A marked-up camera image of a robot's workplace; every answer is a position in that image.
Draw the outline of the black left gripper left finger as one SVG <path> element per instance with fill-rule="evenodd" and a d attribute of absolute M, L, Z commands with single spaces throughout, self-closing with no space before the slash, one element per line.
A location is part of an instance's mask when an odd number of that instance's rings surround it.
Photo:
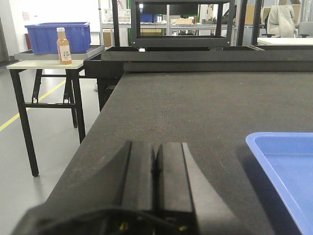
<path fill-rule="evenodd" d="M 151 144 L 126 141 L 101 170 L 102 205 L 152 212 L 154 210 L 154 160 Z"/>

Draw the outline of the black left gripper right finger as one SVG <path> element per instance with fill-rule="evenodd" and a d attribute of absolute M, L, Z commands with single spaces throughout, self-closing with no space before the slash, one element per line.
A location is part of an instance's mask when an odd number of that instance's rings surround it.
<path fill-rule="evenodd" d="M 180 235 L 233 235 L 235 216 L 194 161 L 186 143 L 157 153 L 158 210 Z"/>

